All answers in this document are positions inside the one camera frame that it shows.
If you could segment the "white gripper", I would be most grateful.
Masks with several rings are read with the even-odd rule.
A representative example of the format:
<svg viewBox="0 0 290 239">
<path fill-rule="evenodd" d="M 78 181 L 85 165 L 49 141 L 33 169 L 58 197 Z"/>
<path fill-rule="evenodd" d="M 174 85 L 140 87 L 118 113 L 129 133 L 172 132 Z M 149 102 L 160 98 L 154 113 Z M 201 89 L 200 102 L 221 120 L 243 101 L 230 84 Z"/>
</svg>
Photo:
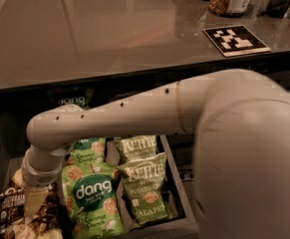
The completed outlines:
<svg viewBox="0 0 290 239">
<path fill-rule="evenodd" d="M 21 171 L 25 183 L 25 215 L 36 214 L 44 203 L 48 186 L 57 180 L 60 174 L 68 147 L 54 150 L 43 150 L 31 145 L 25 152 Z"/>
</svg>

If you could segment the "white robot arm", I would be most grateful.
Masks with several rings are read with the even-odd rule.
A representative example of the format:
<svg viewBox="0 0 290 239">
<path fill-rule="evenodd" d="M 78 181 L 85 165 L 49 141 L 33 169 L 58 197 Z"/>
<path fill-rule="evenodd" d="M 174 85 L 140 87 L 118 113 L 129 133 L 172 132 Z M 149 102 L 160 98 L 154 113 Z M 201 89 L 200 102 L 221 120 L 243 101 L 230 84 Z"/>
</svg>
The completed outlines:
<svg viewBox="0 0 290 239">
<path fill-rule="evenodd" d="M 87 111 L 34 116 L 22 162 L 29 185 L 56 180 L 66 148 L 93 136 L 193 134 L 199 239 L 290 239 L 290 92 L 233 69 Z"/>
</svg>

